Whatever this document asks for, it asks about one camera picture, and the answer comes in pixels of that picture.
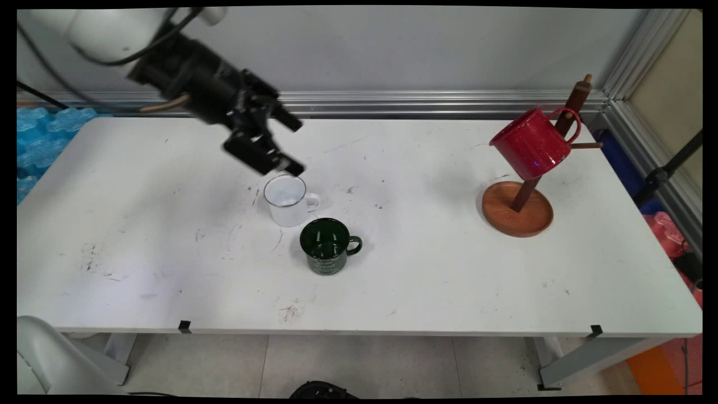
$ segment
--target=table leg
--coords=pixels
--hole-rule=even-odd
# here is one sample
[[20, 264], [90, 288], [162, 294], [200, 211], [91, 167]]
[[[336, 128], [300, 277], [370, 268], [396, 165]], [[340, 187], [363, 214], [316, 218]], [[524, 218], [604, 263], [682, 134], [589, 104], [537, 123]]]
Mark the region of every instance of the table leg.
[[103, 353], [117, 362], [126, 364], [136, 338], [137, 334], [112, 333], [110, 334], [110, 339], [107, 340]]
[[125, 379], [127, 379], [127, 374], [130, 371], [130, 367], [126, 363], [136, 338], [137, 334], [111, 334], [102, 352], [98, 352], [80, 341], [69, 340], [92, 363], [105, 372], [110, 380], [117, 383], [118, 386], [122, 386], [125, 384]]
[[555, 350], [551, 350], [553, 345], [541, 338], [534, 339], [542, 366], [538, 372], [541, 375], [543, 388], [547, 389], [561, 387], [571, 380], [599, 372], [666, 341], [668, 339], [594, 338], [545, 365], [544, 360], [551, 355], [556, 356]]

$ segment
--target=orange object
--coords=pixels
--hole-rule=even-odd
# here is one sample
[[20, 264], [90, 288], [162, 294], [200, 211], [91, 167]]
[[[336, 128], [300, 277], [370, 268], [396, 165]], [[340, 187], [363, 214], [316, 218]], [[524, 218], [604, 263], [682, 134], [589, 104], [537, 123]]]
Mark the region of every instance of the orange object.
[[649, 349], [626, 362], [644, 395], [684, 394], [661, 346]]

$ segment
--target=black tape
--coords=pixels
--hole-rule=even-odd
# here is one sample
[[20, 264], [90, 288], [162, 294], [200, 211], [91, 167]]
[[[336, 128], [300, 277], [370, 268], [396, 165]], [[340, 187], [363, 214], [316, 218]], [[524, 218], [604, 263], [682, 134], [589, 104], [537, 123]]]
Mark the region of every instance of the black tape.
[[601, 325], [591, 326], [591, 331], [593, 331], [589, 336], [586, 338], [596, 338], [597, 336], [603, 334], [603, 330], [601, 329]]
[[190, 323], [191, 321], [182, 320], [179, 322], [179, 332], [183, 334], [191, 334], [190, 331]]
[[561, 391], [560, 387], [544, 387], [544, 385], [537, 385], [538, 391]]

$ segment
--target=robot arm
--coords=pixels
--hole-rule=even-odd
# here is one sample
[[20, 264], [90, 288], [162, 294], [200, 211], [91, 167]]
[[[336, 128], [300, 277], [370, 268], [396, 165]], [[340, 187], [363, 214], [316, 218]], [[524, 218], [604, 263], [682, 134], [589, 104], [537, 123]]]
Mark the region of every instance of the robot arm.
[[[119, 65], [121, 72], [158, 88], [168, 100], [189, 96], [185, 108], [208, 124], [227, 126], [231, 133], [224, 149], [261, 174], [272, 170], [301, 174], [304, 166], [280, 151], [267, 127], [268, 118], [293, 132], [302, 127], [281, 105], [279, 92], [185, 37], [169, 21], [168, 12], [173, 11], [56, 9], [33, 10], [32, 16], [97, 63], [113, 65], [112, 61], [150, 47], [140, 58]], [[225, 16], [226, 7], [192, 8], [192, 13], [214, 25]]]

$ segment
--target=green mug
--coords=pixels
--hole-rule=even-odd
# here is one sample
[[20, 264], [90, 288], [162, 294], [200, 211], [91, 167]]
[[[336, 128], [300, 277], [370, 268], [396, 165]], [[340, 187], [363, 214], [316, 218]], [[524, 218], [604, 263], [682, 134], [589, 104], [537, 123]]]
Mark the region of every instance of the green mug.
[[[348, 249], [349, 243], [359, 243]], [[344, 268], [347, 256], [361, 250], [361, 239], [349, 235], [349, 229], [337, 219], [321, 218], [311, 221], [302, 230], [299, 243], [307, 255], [307, 263], [319, 275], [334, 275]]]

